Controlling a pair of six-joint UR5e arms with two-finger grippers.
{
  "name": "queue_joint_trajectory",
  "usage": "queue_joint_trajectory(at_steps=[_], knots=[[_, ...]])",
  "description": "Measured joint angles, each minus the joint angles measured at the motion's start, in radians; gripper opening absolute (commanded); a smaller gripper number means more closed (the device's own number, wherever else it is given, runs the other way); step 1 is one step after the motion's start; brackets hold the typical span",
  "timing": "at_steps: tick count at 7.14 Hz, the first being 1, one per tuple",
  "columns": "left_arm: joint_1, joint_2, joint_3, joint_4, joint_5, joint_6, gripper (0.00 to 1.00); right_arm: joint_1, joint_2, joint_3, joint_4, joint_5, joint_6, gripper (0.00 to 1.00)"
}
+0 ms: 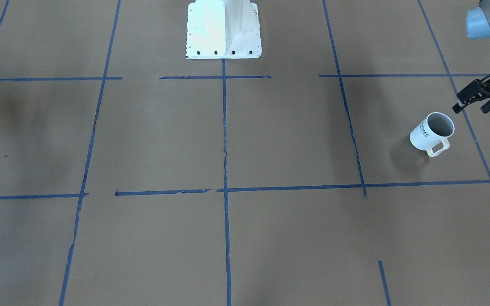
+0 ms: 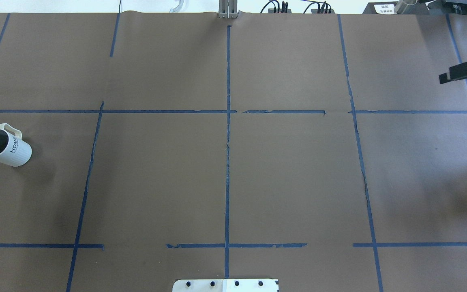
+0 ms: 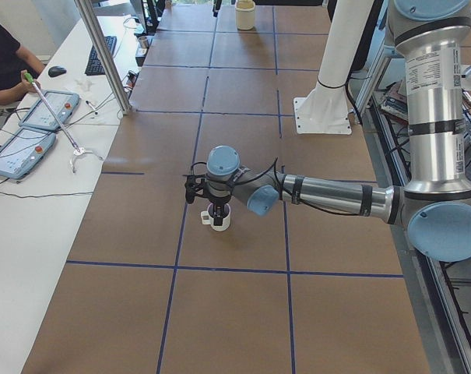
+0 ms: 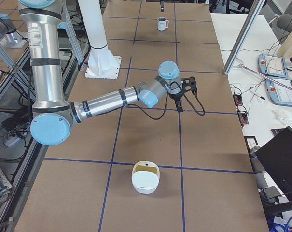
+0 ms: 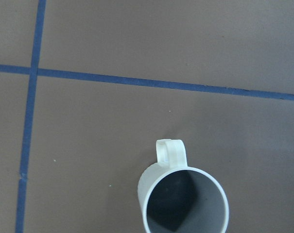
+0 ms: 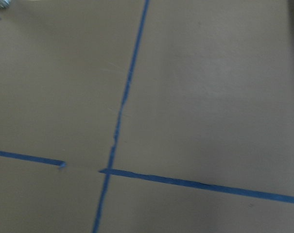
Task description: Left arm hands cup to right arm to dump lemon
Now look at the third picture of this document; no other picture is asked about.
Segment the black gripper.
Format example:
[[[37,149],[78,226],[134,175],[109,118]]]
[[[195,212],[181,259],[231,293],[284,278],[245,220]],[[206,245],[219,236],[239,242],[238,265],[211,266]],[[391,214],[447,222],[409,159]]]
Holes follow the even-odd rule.
[[[206,196],[211,202],[208,206],[208,212],[213,214],[213,225],[220,227],[223,225],[224,206],[231,199],[231,191],[227,190],[224,185],[218,189],[214,184],[206,184]]]

